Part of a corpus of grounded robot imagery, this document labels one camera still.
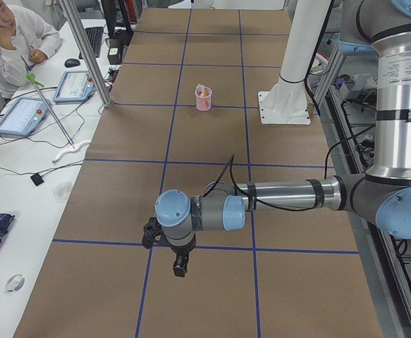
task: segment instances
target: green clip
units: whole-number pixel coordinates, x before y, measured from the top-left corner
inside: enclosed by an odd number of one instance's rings
[[[41,86],[41,87],[44,86],[41,82],[36,81],[36,76],[35,76],[34,74],[32,74],[32,73],[27,74],[27,79],[28,79],[28,81],[30,81],[30,83],[33,84],[33,85],[38,85],[38,86]]]

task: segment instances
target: white stand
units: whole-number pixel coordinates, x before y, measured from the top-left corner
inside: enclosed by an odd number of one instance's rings
[[[83,148],[84,146],[87,146],[89,143],[91,143],[91,140],[86,139],[85,141],[81,141],[80,143],[71,144],[67,149],[63,149],[59,153],[57,153],[57,155],[55,156],[55,159],[52,161],[52,163],[55,164],[64,155],[74,154],[74,153],[78,152],[81,148]]]
[[[259,92],[263,124],[310,124],[303,80],[330,5],[331,0],[297,2],[281,76],[270,92]]]

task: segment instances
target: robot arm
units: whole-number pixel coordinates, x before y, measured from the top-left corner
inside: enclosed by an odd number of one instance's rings
[[[240,229],[245,211],[268,207],[350,211],[394,237],[411,239],[411,0],[345,0],[342,22],[344,43],[356,49],[369,42],[379,55],[373,166],[325,180],[218,183],[192,198],[164,192],[142,242],[147,248],[169,245],[177,255],[177,276],[185,277],[195,232]]]

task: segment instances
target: white table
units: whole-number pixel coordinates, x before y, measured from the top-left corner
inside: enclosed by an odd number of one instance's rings
[[[104,21],[84,20],[83,25],[85,27],[102,26]],[[35,66],[32,70],[37,81],[45,87],[53,87],[59,83],[63,72],[67,70],[63,65],[67,58],[78,57],[78,47],[68,23],[63,26],[60,33],[63,42],[59,51],[50,60]],[[109,69],[107,50],[108,48],[103,44],[100,58],[97,59],[103,76]],[[86,70],[85,62],[81,60],[80,66],[69,68],[69,70]],[[16,95],[31,90],[33,87],[28,84]],[[46,98],[51,100],[54,91],[44,93]],[[67,116],[76,106],[77,104],[53,105],[57,116],[64,118],[63,125],[71,136],[82,124],[82,118],[77,114]],[[85,124],[74,141],[80,142],[92,138],[102,109],[99,95],[95,94],[78,110],[78,113],[85,119]],[[37,131],[48,127],[31,138],[48,141],[57,146],[65,145],[66,138],[58,125],[52,124],[53,122],[54,119],[48,114]],[[86,147],[76,154],[64,156],[54,165],[51,161],[60,149],[45,143],[19,139],[16,142],[0,145],[0,167],[19,173],[36,173],[81,161],[85,157],[85,149]],[[0,246],[0,338],[13,336],[66,206],[66,201],[56,200],[53,189],[65,182],[73,185],[79,171],[79,166],[57,170],[44,177],[45,182],[36,187],[29,175],[19,176],[0,170],[0,213],[16,215],[9,233],[4,237]],[[25,284],[18,292],[5,294],[6,281],[15,274],[23,275]]]

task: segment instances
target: blue and white tablet device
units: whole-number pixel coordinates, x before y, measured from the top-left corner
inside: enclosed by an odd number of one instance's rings
[[[41,99],[20,97],[1,118],[0,134],[28,136],[44,120],[48,110]]]
[[[88,71],[64,72],[53,101],[58,104],[80,104],[94,91],[94,83]]]

